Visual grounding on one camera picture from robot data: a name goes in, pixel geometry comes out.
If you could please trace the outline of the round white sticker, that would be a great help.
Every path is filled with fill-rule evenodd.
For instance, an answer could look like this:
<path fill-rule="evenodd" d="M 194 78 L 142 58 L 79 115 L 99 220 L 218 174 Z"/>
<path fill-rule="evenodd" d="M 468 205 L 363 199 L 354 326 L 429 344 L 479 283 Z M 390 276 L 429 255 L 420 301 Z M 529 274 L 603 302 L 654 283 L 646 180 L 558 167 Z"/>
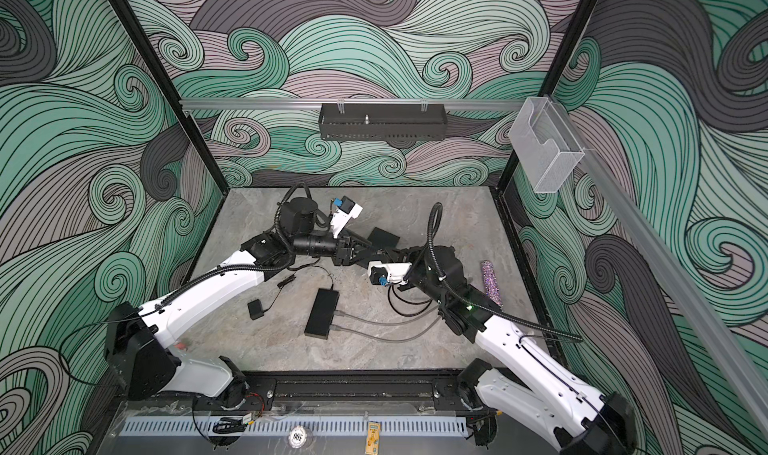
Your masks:
<path fill-rule="evenodd" d="M 310 439 L 310 431 L 302 425 L 293 427 L 287 437 L 288 444 L 292 449 L 304 447 L 309 443 Z"/>

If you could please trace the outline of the yellow label tag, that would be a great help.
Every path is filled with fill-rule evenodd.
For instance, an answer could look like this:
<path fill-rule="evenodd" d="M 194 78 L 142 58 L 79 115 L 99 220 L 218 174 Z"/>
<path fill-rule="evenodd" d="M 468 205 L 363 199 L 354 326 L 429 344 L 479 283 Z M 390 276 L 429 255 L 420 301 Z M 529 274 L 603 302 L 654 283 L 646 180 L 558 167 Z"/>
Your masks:
<path fill-rule="evenodd" d="M 369 421 L 366 429 L 366 443 L 365 454 L 366 455 L 378 455 L 380 445 L 380 431 L 381 423 L 375 421 Z"/>

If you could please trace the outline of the dark grey box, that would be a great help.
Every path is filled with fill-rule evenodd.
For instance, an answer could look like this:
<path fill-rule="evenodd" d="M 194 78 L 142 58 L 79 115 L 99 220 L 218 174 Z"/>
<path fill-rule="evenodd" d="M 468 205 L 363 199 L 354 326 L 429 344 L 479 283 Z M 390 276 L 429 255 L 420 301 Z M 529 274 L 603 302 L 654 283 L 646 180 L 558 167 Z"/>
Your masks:
<path fill-rule="evenodd" d="M 368 235 L 367 239 L 373 248 L 386 249 L 396 248 L 400 237 L 379 227 L 374 227 Z"/>

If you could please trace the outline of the black perforated wall tray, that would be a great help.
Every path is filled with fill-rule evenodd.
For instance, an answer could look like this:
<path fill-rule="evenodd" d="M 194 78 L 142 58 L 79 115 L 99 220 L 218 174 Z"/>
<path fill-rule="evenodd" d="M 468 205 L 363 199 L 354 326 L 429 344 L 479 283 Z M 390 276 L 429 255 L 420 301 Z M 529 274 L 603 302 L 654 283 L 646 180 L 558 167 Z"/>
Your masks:
<path fill-rule="evenodd" d="M 318 124 L 325 140 L 406 143 L 444 139 L 448 117 L 441 104 L 326 103 Z"/>

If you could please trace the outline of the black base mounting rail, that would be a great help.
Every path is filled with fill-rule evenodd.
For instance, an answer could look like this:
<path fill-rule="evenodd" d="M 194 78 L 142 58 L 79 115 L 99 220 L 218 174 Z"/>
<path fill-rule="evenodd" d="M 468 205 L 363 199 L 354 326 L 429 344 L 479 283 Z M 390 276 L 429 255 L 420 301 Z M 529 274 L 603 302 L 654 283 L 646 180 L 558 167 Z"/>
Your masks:
<path fill-rule="evenodd" d="M 197 399 L 203 409 L 213 410 L 273 411 L 304 402 L 371 402 L 405 403 L 419 411 L 467 412 L 470 405 L 460 395 L 459 374 L 458 369 L 246 371 L 216 397 L 199 390 L 128 389 L 123 398 L 131 402 Z"/>

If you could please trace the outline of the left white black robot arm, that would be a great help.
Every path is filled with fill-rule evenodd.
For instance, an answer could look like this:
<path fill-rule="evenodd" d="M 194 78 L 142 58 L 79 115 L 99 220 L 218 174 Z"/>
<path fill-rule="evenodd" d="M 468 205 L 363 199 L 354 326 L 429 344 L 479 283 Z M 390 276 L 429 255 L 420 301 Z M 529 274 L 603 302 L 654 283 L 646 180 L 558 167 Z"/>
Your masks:
<path fill-rule="evenodd" d="M 243 372 L 225 356 L 199 360 L 185 355 L 177 342 L 229 300 L 291 268 L 299 255 L 328 257 L 337 266 L 357 263 L 371 244 L 347 225 L 362 211 L 343 196 L 332 200 L 328 215 L 322 216 L 311 194 L 297 197 L 288 191 L 271 226 L 213 269 L 141 306 L 118 305 L 102 323 L 104 358 L 115 387 L 130 401 L 169 392 L 205 397 L 225 410 L 240 407 L 249 390 Z"/>

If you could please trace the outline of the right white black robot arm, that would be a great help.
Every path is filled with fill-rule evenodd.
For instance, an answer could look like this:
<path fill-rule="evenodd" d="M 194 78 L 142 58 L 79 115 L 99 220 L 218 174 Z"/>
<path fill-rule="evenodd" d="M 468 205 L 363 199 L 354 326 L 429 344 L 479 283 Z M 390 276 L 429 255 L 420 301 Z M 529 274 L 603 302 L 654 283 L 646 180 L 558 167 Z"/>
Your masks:
<path fill-rule="evenodd" d="M 577 342 L 579 336 L 505 313 L 473 286 L 454 248 L 436 243 L 443 206 L 430 211 L 426 242 L 396 249 L 368 264 L 375 285 L 415 288 L 434 300 L 440 319 L 501 365 L 471 363 L 459 385 L 475 403 L 510 416 L 561 454 L 633 454 L 634 409 L 616 393 L 604 394 L 537 345 L 538 335 Z"/>

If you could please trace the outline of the glitter purple microphone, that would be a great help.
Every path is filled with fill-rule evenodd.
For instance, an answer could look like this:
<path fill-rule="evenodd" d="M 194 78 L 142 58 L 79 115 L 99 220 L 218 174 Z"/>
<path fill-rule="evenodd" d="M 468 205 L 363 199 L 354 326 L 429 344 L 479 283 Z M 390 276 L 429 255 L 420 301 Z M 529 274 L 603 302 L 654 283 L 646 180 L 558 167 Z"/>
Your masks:
<path fill-rule="evenodd" d="M 480 263 L 484 292 L 486 296 L 499 307 L 503 306 L 503 300 L 500 294 L 497 275 L 494 265 L 490 260 L 483 260 Z"/>

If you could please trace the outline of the clear acrylic wall holder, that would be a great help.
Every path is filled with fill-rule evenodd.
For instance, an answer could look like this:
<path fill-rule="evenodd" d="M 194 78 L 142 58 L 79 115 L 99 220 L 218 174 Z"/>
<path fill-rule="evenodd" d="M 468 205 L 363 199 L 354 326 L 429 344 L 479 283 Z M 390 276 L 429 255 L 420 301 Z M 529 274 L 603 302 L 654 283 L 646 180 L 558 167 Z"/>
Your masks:
<path fill-rule="evenodd" d="M 508 136 L 535 193 L 558 192 L 584 157 L 567 110 L 549 96 L 528 97 Z"/>

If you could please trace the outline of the black network switch box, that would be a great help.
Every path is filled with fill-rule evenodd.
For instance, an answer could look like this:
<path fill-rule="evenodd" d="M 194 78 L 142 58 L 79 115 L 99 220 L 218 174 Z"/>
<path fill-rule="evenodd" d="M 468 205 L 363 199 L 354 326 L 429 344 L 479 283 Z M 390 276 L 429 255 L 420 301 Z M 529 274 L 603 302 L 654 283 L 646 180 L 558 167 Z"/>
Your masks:
<path fill-rule="evenodd" d="M 304 328 L 304 335 L 326 340 L 335 316 L 339 292 L 333 289 L 319 289 Z"/>

